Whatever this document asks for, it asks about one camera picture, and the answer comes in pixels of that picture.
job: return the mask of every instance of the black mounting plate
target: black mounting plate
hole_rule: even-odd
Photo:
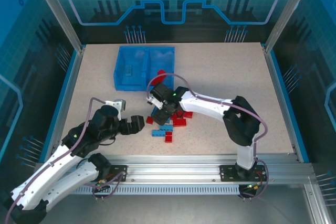
[[[238,176],[236,166],[235,165],[221,165],[219,166],[221,182],[260,182],[260,177],[257,172],[261,172],[263,175],[263,181],[266,181],[266,171],[263,165],[256,165],[252,168],[251,175],[246,179],[243,180]]]
[[[127,176],[127,165],[111,165],[110,166],[110,172],[109,174],[111,175],[110,177],[108,177],[107,181],[110,181],[111,179],[113,179],[118,173],[124,171],[125,175],[122,176],[121,182],[125,182],[126,181],[126,176]]]

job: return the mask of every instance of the pile of bricks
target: pile of bricks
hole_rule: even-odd
[[[151,116],[147,117],[146,123],[148,124],[153,124],[153,114],[157,108],[153,110]],[[164,125],[160,125],[159,130],[153,130],[152,131],[152,136],[154,137],[165,137],[165,142],[166,143],[172,143],[173,142],[173,129],[174,127],[181,127],[181,126],[187,126],[187,121],[185,118],[192,118],[193,113],[192,112],[182,112],[178,111],[175,113],[171,118],[167,120],[167,122]]]

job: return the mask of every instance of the metal frame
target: metal frame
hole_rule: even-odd
[[[265,46],[266,46],[266,53],[270,53],[275,45],[276,41],[280,37],[283,29],[285,28],[287,22],[289,21],[291,15],[295,11],[296,7],[298,6],[300,0],[288,0],[287,4],[285,5],[277,23],[275,24],[272,32],[270,33]]]
[[[65,11],[63,10],[61,3],[59,0],[46,0],[48,3],[51,11],[55,15],[56,19],[58,20],[59,24],[61,25],[64,33],[70,40],[70,43],[74,47],[74,49],[81,53],[82,50],[82,43],[80,42],[75,30],[73,29],[70,20],[68,19]]]
[[[59,0],[46,0],[52,12],[59,21],[62,29],[70,40],[72,46],[78,52],[76,62],[71,71],[66,92],[61,104],[59,115],[52,132],[48,154],[51,147],[58,143],[61,137],[62,128],[65,123],[69,109],[72,93],[77,80],[79,67],[83,57],[82,45],[76,35],[69,19],[66,16]],[[295,130],[292,125],[290,114],[285,102],[281,86],[277,78],[274,62],[270,52],[286,26],[290,16],[295,11],[300,0],[288,0],[277,23],[275,24],[266,42],[265,58],[273,80],[276,94],[284,115],[289,137],[296,149],[294,154],[261,154],[269,166],[270,185],[274,184],[304,184],[307,200],[315,223],[332,223],[328,210],[323,201],[323,196],[316,182],[316,178],[309,163],[300,163],[304,160]],[[219,165],[234,164],[236,155],[211,155],[211,156],[108,156],[114,164],[128,165],[127,181],[123,185],[149,186],[151,188],[160,185],[205,185],[211,186],[233,186],[238,183],[222,183],[219,176]]]

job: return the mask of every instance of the lego brick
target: lego brick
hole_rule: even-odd
[[[152,130],[152,136],[166,136],[166,132],[160,130]]]
[[[172,120],[173,119],[181,119],[181,118],[183,118],[183,111],[177,111],[175,114],[173,114],[173,116],[172,116]]]
[[[166,143],[172,143],[173,142],[173,133],[166,131],[164,141]]]
[[[173,120],[173,126],[174,127],[187,126],[187,120],[186,119],[175,119]]]
[[[147,117],[147,120],[146,120],[146,123],[148,123],[148,124],[153,124],[153,119],[152,119],[152,117],[151,116],[148,116]]]
[[[183,115],[185,118],[193,118],[193,113],[192,112],[189,112],[189,111],[186,111],[184,112],[184,115]]]
[[[161,131],[173,131],[173,126],[172,125],[161,125],[160,130]]]

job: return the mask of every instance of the metal pin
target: metal pin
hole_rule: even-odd
[[[244,33],[246,27],[247,27],[247,25],[243,25],[243,31],[241,32],[240,39],[238,40],[239,42],[241,42],[241,39],[243,37],[243,33]]]
[[[135,43],[137,43],[137,37],[136,37],[136,35],[135,35],[135,26],[132,26],[132,28],[133,28],[134,36],[135,36]]]
[[[28,147],[28,148],[31,148],[31,149],[33,149],[33,150],[36,150],[37,152],[42,152],[42,151],[38,150],[37,148],[32,147],[30,144],[27,144],[27,147]]]
[[[323,190],[321,190],[321,191],[330,191],[330,190],[334,190],[334,189],[336,189],[336,187],[328,188],[328,189],[323,189]]]
[[[31,150],[28,150],[28,149],[24,148],[22,145],[19,146],[19,149],[20,149],[20,150],[25,150],[25,151],[28,151],[28,152],[30,152],[30,153],[33,153],[34,155],[40,156],[39,154],[37,154],[37,153],[35,153],[35,152],[32,152]]]
[[[142,32],[141,32],[141,26],[138,26],[139,30],[140,30],[140,38],[141,38],[141,43],[143,43],[143,40],[142,40]]]
[[[22,160],[25,160],[25,161],[32,162],[32,163],[36,164],[36,162],[31,161],[31,160],[29,160],[29,159],[26,159],[26,158],[24,158],[24,157],[21,157],[19,154],[16,154],[16,155],[15,155],[15,158],[16,158],[16,159],[22,159]]]
[[[237,37],[236,42],[239,42],[239,37],[242,36],[242,31],[241,31],[241,30],[239,30],[238,33],[239,33],[239,34],[238,34],[238,37]]]
[[[299,76],[299,78],[294,83],[292,83],[290,86],[288,85],[288,89],[292,88],[294,84],[296,84],[301,79],[302,79],[302,76]]]
[[[322,196],[330,196],[330,195],[336,195],[336,193],[333,193],[333,194],[322,194]]]
[[[128,33],[128,38],[130,39],[130,43],[131,43],[131,36],[130,36],[130,31],[128,30],[128,28],[130,28],[130,27],[129,27],[129,26],[126,26],[127,33]]]
[[[230,40],[230,42],[232,42],[232,39],[233,39],[233,36],[235,35],[235,33],[236,33],[236,31],[233,30],[233,31],[232,31],[232,36],[231,36],[231,40]]]
[[[321,174],[321,175],[316,176],[316,178],[318,178],[318,177],[322,177],[322,176],[325,176],[325,175],[329,175],[329,176],[331,176],[331,175],[332,175],[332,172],[329,170],[327,173],[324,173],[324,174]]]
[[[242,42],[244,42],[247,33],[248,33],[248,31],[244,32],[244,36],[243,36]]]
[[[133,38],[133,31],[130,31],[131,38],[132,38],[132,43],[134,44],[134,38]]]
[[[31,158],[36,159],[36,160],[38,161],[38,158],[33,157],[33,156],[29,155],[29,154],[26,153],[26,152],[23,154],[23,156],[24,156],[24,157],[31,157]]]
[[[335,185],[335,181],[332,181],[332,182],[327,183],[327,184],[319,185],[319,186],[329,186],[329,185],[334,186]]]
[[[228,37],[227,41],[230,40],[231,32],[232,32],[232,29],[233,29],[234,27],[235,27],[234,25],[231,25],[231,30],[230,30],[229,37]]]
[[[288,92],[288,94],[290,94],[298,86],[299,86],[299,83],[296,83],[296,85]]]
[[[146,32],[145,31],[142,31],[142,34],[143,34],[143,41],[144,41],[144,43],[146,43]]]
[[[25,136],[22,138],[22,141],[24,142],[30,142],[31,144],[34,144],[35,146],[39,147],[39,148],[43,148],[43,146],[39,145],[39,144],[36,144],[30,140],[28,140]]]
[[[298,79],[297,77],[294,77],[294,79],[292,81],[290,81],[290,83],[285,84],[286,85],[286,89],[288,89],[293,84],[293,82],[295,82],[297,79]]]
[[[236,35],[235,35],[235,38],[234,38],[233,42],[235,42],[235,40],[236,40],[236,37],[237,37],[239,28],[240,28],[240,25],[237,26]]]
[[[140,42],[140,37],[139,37],[139,31],[136,31],[136,35],[138,36],[138,41],[139,41],[139,43],[141,43],[141,42]]]
[[[227,42],[226,39],[227,39],[227,35],[229,34],[230,30],[226,30],[226,35],[225,35],[225,39],[224,39],[224,42]]]
[[[321,180],[318,180],[318,182],[325,181],[325,180],[330,180],[330,179],[333,179],[333,178],[336,178],[336,176],[330,177],[330,178],[321,179]]]
[[[24,161],[21,161],[21,165],[26,165],[26,166],[30,166],[30,167],[32,167],[32,168],[35,168],[35,166],[33,166],[33,165],[29,165],[29,164],[25,163]]]
[[[125,37],[126,37],[127,44],[129,44],[128,38],[127,38],[127,31],[124,31],[124,34],[125,34]]]
[[[283,74],[282,78],[284,78],[290,70],[293,71],[293,68],[294,68],[293,66],[290,66],[289,69],[286,71],[286,73]]]
[[[35,140],[36,142],[40,143],[41,145],[44,145],[44,143],[42,143],[41,141],[37,140],[33,136],[30,136],[29,138],[30,138],[30,140]]]

